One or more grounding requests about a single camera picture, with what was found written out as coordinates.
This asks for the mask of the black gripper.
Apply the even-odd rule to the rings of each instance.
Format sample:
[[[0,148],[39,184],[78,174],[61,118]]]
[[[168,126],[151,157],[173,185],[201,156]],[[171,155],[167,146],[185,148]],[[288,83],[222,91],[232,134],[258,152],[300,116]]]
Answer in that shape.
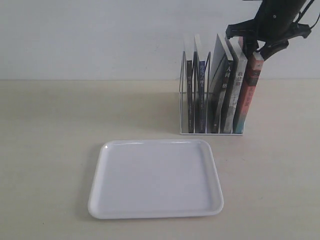
[[[254,18],[229,24],[228,39],[242,38],[242,51],[249,58],[265,61],[289,46],[288,40],[308,38],[312,27],[300,23],[313,2],[307,0],[263,0]],[[260,48],[259,41],[265,44]]]

